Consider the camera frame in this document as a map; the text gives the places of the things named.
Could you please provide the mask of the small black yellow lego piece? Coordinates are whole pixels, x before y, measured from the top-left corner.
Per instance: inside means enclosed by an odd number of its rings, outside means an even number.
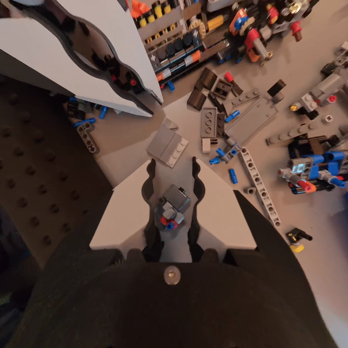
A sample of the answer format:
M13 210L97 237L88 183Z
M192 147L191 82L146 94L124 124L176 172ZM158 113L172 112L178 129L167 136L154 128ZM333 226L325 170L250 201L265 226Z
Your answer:
M293 228L290 232L286 233L286 238L289 242L290 249L294 253L300 253L304 250L304 246L302 244L302 240L312 241L313 237L307 234L305 231L299 228Z

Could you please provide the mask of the dark grey studded lego plate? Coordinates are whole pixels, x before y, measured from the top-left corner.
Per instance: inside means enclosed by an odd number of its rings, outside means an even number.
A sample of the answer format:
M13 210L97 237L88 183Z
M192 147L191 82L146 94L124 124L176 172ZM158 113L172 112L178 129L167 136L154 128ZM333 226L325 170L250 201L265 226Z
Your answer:
M272 145L275 145L277 143L281 143L284 141L294 139L295 137L304 135L308 132L311 132L311 131L314 131L317 129L321 129L323 127L328 127L332 123L333 122L324 123L324 122L322 122L322 120L320 120L320 122L313 121L313 122L310 122L310 123L307 123L304 125L293 127L293 128L288 129L286 131L283 131L282 133L274 134L274 135L266 138L265 142L268 146L272 146Z
M217 107L202 107L201 110L201 138L215 138Z

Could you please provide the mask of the red and brown lego pin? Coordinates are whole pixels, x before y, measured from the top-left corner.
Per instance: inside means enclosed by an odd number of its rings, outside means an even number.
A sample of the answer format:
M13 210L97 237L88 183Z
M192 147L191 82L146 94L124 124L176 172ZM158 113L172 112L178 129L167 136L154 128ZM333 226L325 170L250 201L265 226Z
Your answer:
M231 84L231 91L235 96L239 96L243 93L243 90L238 86L238 84L235 82L234 77L230 74L230 72L226 72L225 80Z

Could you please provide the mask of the long light grey lego beam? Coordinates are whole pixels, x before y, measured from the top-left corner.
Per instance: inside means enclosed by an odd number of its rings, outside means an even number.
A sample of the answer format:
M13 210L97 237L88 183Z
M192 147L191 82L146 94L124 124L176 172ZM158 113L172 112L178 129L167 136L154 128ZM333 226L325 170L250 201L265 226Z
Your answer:
M268 218L268 220L276 229L281 228L281 220L279 218L279 215L248 149L246 147L241 148L239 156L241 162L243 163L246 169L247 174L250 177L251 183L256 189L259 201L263 207L263 211L265 213L266 218Z

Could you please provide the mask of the black lego block blue pin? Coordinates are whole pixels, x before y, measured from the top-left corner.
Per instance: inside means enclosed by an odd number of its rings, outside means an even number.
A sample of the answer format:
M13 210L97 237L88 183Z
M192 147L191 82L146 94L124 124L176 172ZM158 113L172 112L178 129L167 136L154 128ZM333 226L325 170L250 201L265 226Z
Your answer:
M85 120L93 114L91 104L87 101L70 97L67 101L67 115L77 120Z

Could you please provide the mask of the blue lego suspension assembly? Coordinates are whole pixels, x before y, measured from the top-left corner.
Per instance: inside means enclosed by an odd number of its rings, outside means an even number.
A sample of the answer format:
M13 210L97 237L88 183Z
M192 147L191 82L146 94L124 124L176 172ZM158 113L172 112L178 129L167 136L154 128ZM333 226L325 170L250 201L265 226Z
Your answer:
M328 151L289 159L277 175L285 179L293 194L332 191L347 187L348 151Z

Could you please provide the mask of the grey lego angle beam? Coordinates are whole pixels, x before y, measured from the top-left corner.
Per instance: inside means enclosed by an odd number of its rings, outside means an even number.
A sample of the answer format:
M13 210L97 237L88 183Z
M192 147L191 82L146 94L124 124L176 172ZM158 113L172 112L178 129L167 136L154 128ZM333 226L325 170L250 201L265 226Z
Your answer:
M92 131L94 130L94 125L87 122L87 123L79 125L76 128L76 130L78 134L80 135L88 151L91 154L98 154L100 149L91 135Z

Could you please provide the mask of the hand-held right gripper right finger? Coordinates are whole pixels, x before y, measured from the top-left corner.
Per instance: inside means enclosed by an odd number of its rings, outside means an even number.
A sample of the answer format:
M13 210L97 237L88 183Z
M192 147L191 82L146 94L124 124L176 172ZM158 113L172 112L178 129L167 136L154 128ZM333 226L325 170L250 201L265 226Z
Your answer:
M229 249L255 250L257 245L232 187L202 160L192 158L194 195L197 198L188 230L192 262L207 249L223 261Z

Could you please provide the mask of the dark grey square lego slope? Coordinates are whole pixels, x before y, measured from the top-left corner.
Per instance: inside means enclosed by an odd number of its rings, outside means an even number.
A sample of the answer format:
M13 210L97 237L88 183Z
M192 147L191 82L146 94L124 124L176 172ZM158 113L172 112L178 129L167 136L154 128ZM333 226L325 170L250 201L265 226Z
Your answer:
M232 87L233 87L232 83L229 83L228 81L225 81L223 79L219 79L214 89L212 90L212 94L217 98L226 100L229 93L232 90Z

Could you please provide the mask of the grey lego panel piece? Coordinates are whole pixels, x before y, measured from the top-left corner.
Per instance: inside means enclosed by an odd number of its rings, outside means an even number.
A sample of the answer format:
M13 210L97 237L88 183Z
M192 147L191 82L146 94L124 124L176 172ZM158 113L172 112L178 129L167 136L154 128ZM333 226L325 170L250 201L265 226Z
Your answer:
M147 147L148 154L173 168L188 145L188 141L166 125L161 125Z

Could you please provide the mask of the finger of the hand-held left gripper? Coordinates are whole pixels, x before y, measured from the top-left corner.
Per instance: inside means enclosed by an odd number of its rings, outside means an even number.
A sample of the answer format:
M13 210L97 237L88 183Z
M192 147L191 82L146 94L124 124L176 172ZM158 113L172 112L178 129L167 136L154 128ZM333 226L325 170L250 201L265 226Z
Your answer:
M118 61L132 71L144 90L162 105L159 83L133 22L127 1L58 0L55 3L69 17L94 28L105 39Z
M83 62L63 40L32 18L1 19L1 50L76 98L129 114L152 117L135 96L116 86L107 73Z

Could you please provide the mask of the grey lego connector blue pins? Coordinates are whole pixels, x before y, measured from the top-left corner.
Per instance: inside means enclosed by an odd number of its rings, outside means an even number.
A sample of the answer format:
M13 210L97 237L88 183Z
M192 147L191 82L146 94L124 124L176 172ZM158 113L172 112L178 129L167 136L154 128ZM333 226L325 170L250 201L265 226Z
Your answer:
M237 141L233 137L226 139L226 147L224 150L218 148L216 150L217 156L209 160L210 165L224 162L228 164L237 154L240 153L241 147L237 144Z

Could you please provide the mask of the grey lego engine block assembly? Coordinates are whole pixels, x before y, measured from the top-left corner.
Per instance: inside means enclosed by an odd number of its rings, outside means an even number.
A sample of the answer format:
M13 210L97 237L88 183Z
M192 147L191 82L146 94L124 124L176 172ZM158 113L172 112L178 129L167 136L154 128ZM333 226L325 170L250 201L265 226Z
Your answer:
M203 52L224 41L219 29L231 18L233 1L130 1L136 28L154 28L174 13L179 18L143 40L160 89L174 90L173 80L208 60Z

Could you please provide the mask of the black curved lego slope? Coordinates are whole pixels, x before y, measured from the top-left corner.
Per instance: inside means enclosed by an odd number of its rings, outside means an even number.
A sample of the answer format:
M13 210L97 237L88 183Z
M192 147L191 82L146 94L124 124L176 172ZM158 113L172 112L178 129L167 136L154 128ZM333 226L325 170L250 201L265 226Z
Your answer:
M201 90L195 88L187 100L187 106L196 111L201 111L206 99L207 96L203 94Z

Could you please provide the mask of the black perforated panel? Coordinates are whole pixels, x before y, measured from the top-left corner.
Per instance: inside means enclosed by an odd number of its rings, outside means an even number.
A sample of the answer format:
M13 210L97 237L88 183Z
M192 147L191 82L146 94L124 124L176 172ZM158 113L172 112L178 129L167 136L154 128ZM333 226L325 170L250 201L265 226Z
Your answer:
M48 92L1 76L1 205L43 268L112 186Z

